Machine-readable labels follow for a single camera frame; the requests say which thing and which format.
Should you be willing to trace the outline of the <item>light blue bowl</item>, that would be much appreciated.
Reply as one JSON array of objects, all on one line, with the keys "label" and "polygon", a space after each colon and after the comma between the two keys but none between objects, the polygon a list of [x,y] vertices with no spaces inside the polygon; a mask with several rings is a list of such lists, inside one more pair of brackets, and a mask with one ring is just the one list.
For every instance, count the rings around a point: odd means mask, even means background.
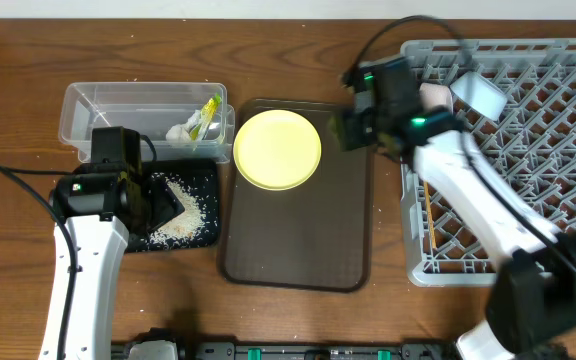
[{"label": "light blue bowl", "polygon": [[467,72],[450,89],[462,102],[480,115],[497,121],[507,104],[507,97],[495,84],[476,72]]}]

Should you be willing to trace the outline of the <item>yellow plate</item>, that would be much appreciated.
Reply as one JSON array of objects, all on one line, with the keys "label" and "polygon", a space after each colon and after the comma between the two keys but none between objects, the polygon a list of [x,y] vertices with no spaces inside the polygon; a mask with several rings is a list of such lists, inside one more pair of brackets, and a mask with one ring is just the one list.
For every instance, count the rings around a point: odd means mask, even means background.
[{"label": "yellow plate", "polygon": [[252,185],[270,191],[295,188],[316,171],[322,142],[314,125],[288,110],[267,110],[239,129],[233,157],[239,173]]}]

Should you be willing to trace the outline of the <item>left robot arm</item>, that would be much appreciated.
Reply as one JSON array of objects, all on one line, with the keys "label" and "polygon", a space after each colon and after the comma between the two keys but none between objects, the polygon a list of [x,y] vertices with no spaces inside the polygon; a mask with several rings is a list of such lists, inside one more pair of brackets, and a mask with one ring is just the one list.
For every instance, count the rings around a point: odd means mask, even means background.
[{"label": "left robot arm", "polygon": [[120,264],[133,237],[184,211],[167,183],[143,170],[147,138],[124,127],[96,128],[92,158],[50,194],[56,262],[42,359],[108,359]]}]

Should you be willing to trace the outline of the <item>green snack wrapper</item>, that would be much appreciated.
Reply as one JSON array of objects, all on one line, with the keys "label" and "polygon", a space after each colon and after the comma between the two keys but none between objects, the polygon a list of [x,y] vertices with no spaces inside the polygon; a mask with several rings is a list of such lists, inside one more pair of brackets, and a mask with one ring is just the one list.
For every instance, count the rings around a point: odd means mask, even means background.
[{"label": "green snack wrapper", "polygon": [[192,141],[200,141],[205,137],[210,123],[213,120],[219,106],[222,103],[220,95],[215,94],[210,100],[202,107],[199,114],[199,120],[196,126],[189,132]]}]

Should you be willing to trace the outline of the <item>white tissue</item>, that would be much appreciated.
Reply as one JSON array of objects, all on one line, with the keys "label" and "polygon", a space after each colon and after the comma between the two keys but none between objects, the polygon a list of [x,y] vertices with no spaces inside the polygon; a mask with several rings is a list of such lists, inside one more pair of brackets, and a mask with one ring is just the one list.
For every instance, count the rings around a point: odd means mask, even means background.
[{"label": "white tissue", "polygon": [[200,111],[196,110],[188,120],[183,124],[172,126],[167,134],[166,141],[170,144],[182,144],[191,142],[190,132],[198,125],[200,120]]}]

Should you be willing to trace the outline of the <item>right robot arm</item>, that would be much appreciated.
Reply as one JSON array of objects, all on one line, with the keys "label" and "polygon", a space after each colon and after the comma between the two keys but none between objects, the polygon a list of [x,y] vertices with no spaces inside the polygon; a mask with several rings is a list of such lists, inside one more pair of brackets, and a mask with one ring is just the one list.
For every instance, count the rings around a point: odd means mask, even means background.
[{"label": "right robot arm", "polygon": [[344,150],[376,145],[445,198],[496,272],[485,318],[455,343],[462,359],[514,359],[576,328],[576,233],[535,212],[504,182],[453,114],[423,92],[404,57],[355,61],[354,95],[332,128]]}]

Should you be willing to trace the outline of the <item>pile of rice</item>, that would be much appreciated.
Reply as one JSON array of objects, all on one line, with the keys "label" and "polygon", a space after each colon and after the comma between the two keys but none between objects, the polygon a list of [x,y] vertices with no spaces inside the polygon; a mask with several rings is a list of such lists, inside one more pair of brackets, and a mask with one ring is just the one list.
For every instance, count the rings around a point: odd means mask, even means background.
[{"label": "pile of rice", "polygon": [[194,174],[163,175],[184,206],[184,212],[149,235],[140,251],[189,249],[212,246],[219,237],[219,190],[212,170]]}]

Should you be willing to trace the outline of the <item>pink white bowl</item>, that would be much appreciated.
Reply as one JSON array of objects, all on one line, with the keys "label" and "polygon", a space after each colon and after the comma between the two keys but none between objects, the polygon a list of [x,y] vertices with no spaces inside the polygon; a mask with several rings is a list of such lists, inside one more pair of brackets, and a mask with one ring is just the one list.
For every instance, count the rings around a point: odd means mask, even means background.
[{"label": "pink white bowl", "polygon": [[444,85],[422,83],[419,87],[420,98],[425,110],[432,110],[438,107],[453,112],[453,98],[449,87]]}]

